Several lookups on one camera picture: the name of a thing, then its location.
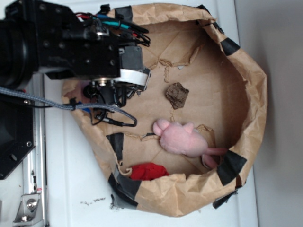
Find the paper bag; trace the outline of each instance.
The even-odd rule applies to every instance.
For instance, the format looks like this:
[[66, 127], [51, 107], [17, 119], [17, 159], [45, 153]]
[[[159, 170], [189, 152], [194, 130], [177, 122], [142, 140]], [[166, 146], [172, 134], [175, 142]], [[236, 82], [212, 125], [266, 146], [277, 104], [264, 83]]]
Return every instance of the paper bag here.
[[[113, 188], [116, 206], [168, 216], [183, 216], [231, 194], [246, 182], [262, 142], [267, 111], [267, 78], [205, 9], [175, 5], [132, 6], [133, 22], [147, 28], [150, 47], [143, 47], [152, 69], [147, 90], [123, 109], [138, 119], [134, 128], [104, 122], [92, 126], [81, 110], [72, 115], [92, 146]], [[165, 91], [179, 82], [189, 90], [185, 106], [174, 110]], [[81, 101], [82, 83], [67, 81], [63, 100]], [[122, 122], [127, 118], [112, 113]], [[200, 158], [164, 151], [150, 134], [159, 118], [193, 122], [210, 147], [229, 148], [223, 163], [208, 170]], [[151, 181], [133, 181], [131, 167], [153, 162], [170, 173]]]

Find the pink plush toy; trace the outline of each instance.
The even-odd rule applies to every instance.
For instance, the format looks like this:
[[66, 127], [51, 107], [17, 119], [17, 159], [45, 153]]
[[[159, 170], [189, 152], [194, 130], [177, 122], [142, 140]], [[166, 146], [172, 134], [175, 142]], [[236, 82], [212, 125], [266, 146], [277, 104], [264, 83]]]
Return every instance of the pink plush toy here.
[[224, 155], [228, 150], [209, 148], [204, 137], [194, 130], [192, 122], [182, 126], [177, 122], [170, 123], [165, 119], [159, 119], [153, 124], [152, 129], [157, 136], [161, 136], [160, 144], [166, 151], [188, 157], [202, 156], [203, 164], [211, 169], [218, 166], [211, 156]]

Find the metal frame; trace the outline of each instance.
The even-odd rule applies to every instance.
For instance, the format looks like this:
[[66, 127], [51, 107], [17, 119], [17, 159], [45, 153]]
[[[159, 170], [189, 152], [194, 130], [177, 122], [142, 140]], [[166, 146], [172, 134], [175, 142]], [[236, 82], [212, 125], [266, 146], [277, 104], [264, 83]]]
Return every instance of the metal frame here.
[[[43, 74], [33, 76], [27, 92], [44, 96]], [[43, 227], [48, 225], [44, 109], [34, 109], [34, 139], [35, 148], [23, 160], [24, 195], [21, 197], [21, 204], [13, 226]], [[37, 202], [37, 207], [33, 212], [27, 205], [30, 199]]]

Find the plush tail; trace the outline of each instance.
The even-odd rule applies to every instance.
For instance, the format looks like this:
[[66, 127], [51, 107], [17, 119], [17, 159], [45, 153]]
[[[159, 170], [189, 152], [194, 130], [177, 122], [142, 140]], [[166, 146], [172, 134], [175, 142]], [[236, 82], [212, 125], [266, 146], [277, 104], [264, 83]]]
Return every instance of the plush tail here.
[[205, 154], [207, 155], [225, 155], [228, 149], [226, 148], [207, 148]]
[[202, 155], [202, 163], [206, 168], [214, 169], [218, 166], [218, 163], [212, 158], [214, 156], [225, 155], [228, 149], [226, 148], [207, 148], [205, 154]]

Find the red cloth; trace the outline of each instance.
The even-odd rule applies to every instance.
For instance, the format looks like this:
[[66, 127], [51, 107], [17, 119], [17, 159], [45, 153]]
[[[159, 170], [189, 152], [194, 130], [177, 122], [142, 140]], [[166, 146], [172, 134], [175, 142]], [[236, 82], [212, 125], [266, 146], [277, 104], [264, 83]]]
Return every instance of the red cloth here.
[[144, 163], [132, 167], [133, 172], [130, 178], [132, 180], [150, 181], [162, 176], [168, 176], [169, 173], [163, 166], [154, 163]]

